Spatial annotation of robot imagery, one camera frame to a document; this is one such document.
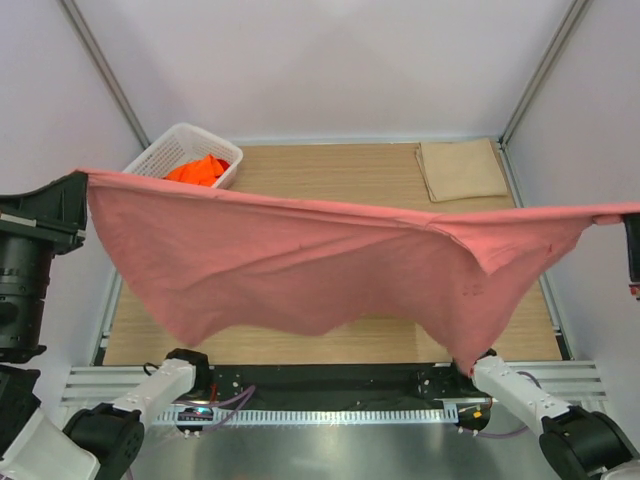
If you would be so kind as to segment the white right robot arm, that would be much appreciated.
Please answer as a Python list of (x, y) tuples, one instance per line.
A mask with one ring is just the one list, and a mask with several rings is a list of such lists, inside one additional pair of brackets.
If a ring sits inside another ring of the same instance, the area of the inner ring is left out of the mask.
[(550, 267), (575, 249), (593, 225), (622, 224), (629, 279), (639, 284), (639, 205), (543, 207), (455, 215), (437, 222), (475, 261), (456, 266), (448, 351), (453, 389), (479, 390), (499, 400), (538, 438), (547, 463), (562, 479), (636, 479), (639, 452), (609, 416), (573, 406), (517, 374), (489, 351), (518, 303)]

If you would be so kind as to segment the pink t shirt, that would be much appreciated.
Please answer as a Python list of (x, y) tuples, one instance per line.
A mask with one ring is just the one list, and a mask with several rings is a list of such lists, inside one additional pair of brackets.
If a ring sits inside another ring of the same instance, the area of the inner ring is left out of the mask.
[(469, 371), (538, 278), (635, 202), (430, 213), (286, 199), (89, 170), (99, 240), (178, 341), (232, 326), (317, 336), (411, 320)]

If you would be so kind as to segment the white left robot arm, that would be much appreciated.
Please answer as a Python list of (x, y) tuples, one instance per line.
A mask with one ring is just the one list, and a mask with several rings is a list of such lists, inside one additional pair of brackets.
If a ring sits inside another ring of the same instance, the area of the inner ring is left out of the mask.
[(1, 198), (1, 475), (9, 479), (120, 479), (145, 430), (172, 403), (204, 398), (212, 386), (206, 355), (170, 352), (134, 390), (75, 413), (57, 427), (26, 363), (43, 354), (39, 335), (53, 259), (86, 238), (88, 177), (74, 172)]

